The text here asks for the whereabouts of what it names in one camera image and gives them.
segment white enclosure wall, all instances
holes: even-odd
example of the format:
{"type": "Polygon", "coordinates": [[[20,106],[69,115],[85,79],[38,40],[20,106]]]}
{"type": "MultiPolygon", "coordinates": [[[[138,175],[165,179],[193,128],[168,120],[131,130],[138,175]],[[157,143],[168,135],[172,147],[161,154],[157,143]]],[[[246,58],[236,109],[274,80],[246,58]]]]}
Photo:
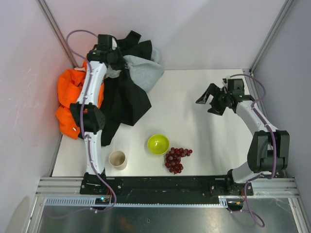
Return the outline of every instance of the white enclosure wall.
{"type": "MultiPolygon", "coordinates": [[[[166,69],[249,68],[285,0],[46,0],[64,35],[75,29],[151,39],[166,69]]],[[[72,36],[86,54],[91,35],[72,36]]]]}
{"type": "Polygon", "coordinates": [[[36,1],[2,1],[0,25],[0,232],[19,233],[60,136],[57,76],[70,66],[36,1]]]}
{"type": "Polygon", "coordinates": [[[311,217],[311,1],[299,0],[255,71],[267,88],[270,121],[291,136],[287,172],[311,217]]]}

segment white table surface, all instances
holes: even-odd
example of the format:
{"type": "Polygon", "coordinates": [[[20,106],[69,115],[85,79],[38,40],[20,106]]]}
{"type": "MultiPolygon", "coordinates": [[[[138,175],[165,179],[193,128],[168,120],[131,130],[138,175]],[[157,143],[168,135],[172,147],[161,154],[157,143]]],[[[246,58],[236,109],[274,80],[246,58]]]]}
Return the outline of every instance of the white table surface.
{"type": "MultiPolygon", "coordinates": [[[[222,78],[241,69],[167,70],[148,93],[152,108],[135,126],[121,124],[111,145],[102,147],[107,176],[169,176],[163,156],[149,153],[146,142],[153,134],[168,137],[172,147],[193,150],[182,158],[178,175],[223,175],[246,161],[252,135],[244,122],[226,109],[223,116],[207,112],[209,104],[195,104],[210,83],[222,86],[222,78]],[[115,150],[128,159],[119,171],[108,163],[115,150]]],[[[81,177],[86,171],[86,149],[82,139],[63,136],[52,176],[81,177]]]]}

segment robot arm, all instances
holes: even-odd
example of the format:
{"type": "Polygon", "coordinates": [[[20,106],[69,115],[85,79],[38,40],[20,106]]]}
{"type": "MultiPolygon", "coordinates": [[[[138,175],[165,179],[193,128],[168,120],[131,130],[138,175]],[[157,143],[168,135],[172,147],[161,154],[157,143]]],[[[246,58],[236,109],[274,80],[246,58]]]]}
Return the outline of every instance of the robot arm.
{"type": "Polygon", "coordinates": [[[116,39],[111,35],[98,35],[98,44],[87,54],[89,61],[82,92],[76,103],[70,105],[70,111],[81,128],[83,121],[83,138],[86,144],[86,172],[95,175],[104,172],[105,164],[101,156],[101,135],[105,124],[103,113],[98,108],[101,84],[108,67],[119,70],[125,61],[118,48],[116,39]]]}
{"type": "Polygon", "coordinates": [[[288,164],[289,134],[287,131],[279,131],[273,126],[263,113],[258,109],[254,99],[244,94],[244,82],[242,79],[223,79],[223,88],[211,83],[203,96],[196,103],[205,104],[210,95],[213,99],[208,112],[222,116],[226,107],[233,110],[252,133],[253,140],[250,145],[247,162],[231,171],[235,183],[245,183],[259,173],[271,172],[273,168],[272,137],[266,125],[276,139],[276,170],[283,170],[288,164]]]}

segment green bowl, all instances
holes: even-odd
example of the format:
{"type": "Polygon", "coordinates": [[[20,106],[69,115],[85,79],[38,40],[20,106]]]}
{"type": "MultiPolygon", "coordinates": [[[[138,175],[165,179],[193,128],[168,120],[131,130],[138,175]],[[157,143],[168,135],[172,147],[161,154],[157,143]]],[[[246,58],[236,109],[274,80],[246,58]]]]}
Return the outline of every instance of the green bowl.
{"type": "Polygon", "coordinates": [[[147,146],[152,154],[162,155],[168,151],[170,142],[166,136],[156,134],[149,138],[147,146]]]}

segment metal floor panel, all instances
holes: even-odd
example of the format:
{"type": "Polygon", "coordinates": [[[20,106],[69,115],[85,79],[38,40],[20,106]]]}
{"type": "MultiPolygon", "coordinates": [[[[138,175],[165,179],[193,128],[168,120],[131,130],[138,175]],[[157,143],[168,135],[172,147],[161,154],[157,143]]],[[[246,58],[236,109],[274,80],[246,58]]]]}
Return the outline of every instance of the metal floor panel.
{"type": "Polygon", "coordinates": [[[63,216],[81,207],[45,206],[40,233],[297,233],[288,199],[251,199],[265,221],[262,229],[247,213],[230,214],[225,208],[114,208],[107,213],[89,210],[63,216]]]}

